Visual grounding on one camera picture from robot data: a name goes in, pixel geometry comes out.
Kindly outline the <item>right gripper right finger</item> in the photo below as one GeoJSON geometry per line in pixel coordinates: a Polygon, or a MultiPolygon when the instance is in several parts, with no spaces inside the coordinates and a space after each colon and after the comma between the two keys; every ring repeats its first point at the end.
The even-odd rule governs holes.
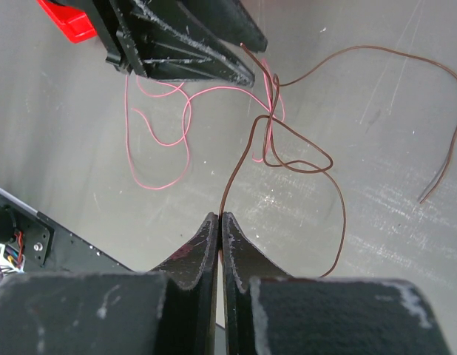
{"type": "Polygon", "coordinates": [[[221,215],[226,350],[255,354],[250,279],[291,275],[262,253],[243,233],[231,212],[221,215]]]}

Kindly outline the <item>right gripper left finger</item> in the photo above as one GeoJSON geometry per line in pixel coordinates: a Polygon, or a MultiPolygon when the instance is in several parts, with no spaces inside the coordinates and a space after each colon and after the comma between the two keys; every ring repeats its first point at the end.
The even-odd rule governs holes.
{"type": "Polygon", "coordinates": [[[213,354],[217,296],[218,216],[152,269],[156,292],[150,354],[213,354]]]}

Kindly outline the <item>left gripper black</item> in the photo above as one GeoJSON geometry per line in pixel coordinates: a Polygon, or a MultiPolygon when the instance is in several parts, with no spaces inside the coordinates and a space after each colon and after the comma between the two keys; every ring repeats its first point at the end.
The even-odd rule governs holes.
{"type": "Polygon", "coordinates": [[[157,81],[225,81],[254,73],[218,39],[265,52],[268,40],[241,1],[53,1],[83,11],[118,72],[157,81]]]}

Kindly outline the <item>red four-compartment bin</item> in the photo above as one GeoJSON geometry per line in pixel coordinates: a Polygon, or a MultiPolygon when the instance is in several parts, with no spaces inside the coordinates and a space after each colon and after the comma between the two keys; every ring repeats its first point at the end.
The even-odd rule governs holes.
{"type": "Polygon", "coordinates": [[[71,43],[81,43],[97,36],[95,28],[84,11],[53,1],[37,0],[36,2],[71,43]]]}

